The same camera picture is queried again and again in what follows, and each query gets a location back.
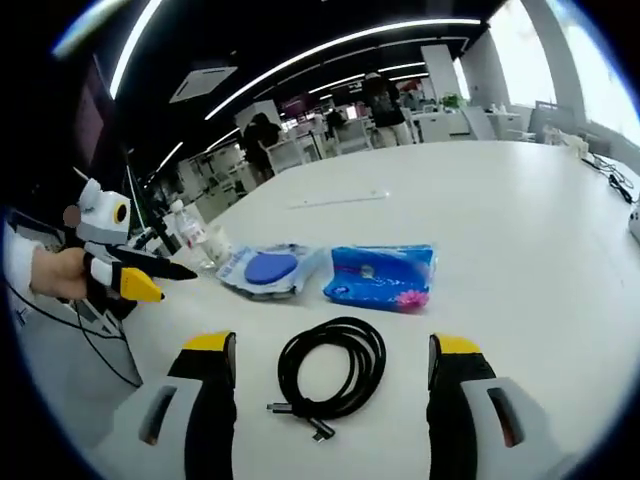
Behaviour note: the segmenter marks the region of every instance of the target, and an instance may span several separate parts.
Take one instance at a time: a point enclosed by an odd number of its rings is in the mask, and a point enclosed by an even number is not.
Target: ceiling
[[[457,17],[486,21],[503,2],[164,0],[136,45],[116,101],[127,147],[134,148],[131,155],[134,169],[138,176],[147,176],[179,142],[184,143],[171,162],[203,151],[235,128],[233,116],[256,96],[273,98],[278,103],[367,70],[419,62],[422,61],[419,47],[427,42],[445,42],[456,58],[466,39],[469,39],[467,46],[472,45],[487,27],[483,24],[406,28],[337,45],[276,73],[211,120],[204,120],[239,88],[310,48],[353,32],[406,20]],[[131,2],[104,28],[96,54],[106,79],[111,79],[122,46],[145,5],[146,1]],[[411,42],[426,38],[431,40]],[[365,49],[368,50],[349,55]],[[207,95],[169,103],[187,74],[198,64],[210,61],[235,66],[237,70]],[[403,75],[420,71],[424,67],[396,72]],[[260,96],[270,87],[273,88]]]

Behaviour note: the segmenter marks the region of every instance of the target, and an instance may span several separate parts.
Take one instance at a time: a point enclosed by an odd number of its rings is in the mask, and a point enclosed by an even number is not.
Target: blue round object
[[[244,278],[253,285],[267,285],[293,272],[298,259],[293,255],[259,253],[247,264]]]

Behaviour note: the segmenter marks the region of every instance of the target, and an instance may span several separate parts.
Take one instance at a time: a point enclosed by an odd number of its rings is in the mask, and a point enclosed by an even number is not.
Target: human hand
[[[60,253],[42,248],[33,251],[31,290],[48,297],[81,300],[87,296],[87,279],[82,260],[84,250],[67,248]]]

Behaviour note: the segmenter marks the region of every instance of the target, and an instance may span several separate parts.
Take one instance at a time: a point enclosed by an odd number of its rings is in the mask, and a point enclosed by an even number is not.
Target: pink flower print
[[[396,298],[396,305],[402,312],[410,312],[424,307],[429,301],[429,294],[417,290],[402,292]]]

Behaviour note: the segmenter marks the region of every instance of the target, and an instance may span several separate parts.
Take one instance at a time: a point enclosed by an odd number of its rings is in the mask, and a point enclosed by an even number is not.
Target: water bottle
[[[176,200],[171,204],[171,212],[175,215],[176,230],[184,240],[184,243],[187,244],[192,252],[199,250],[206,255],[206,258],[201,258],[199,262],[196,262],[198,263],[196,268],[199,270],[215,269],[216,255],[214,246],[198,219],[184,208],[182,200]]]

